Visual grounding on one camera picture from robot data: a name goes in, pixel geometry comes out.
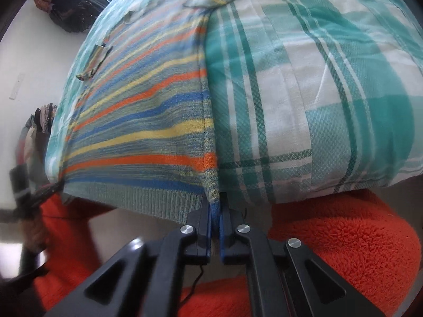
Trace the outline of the person's left hand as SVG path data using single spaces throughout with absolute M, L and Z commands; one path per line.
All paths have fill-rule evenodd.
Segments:
M 48 230 L 40 212 L 34 217 L 20 220 L 19 227 L 27 250 L 32 253 L 41 253 L 47 248 Z

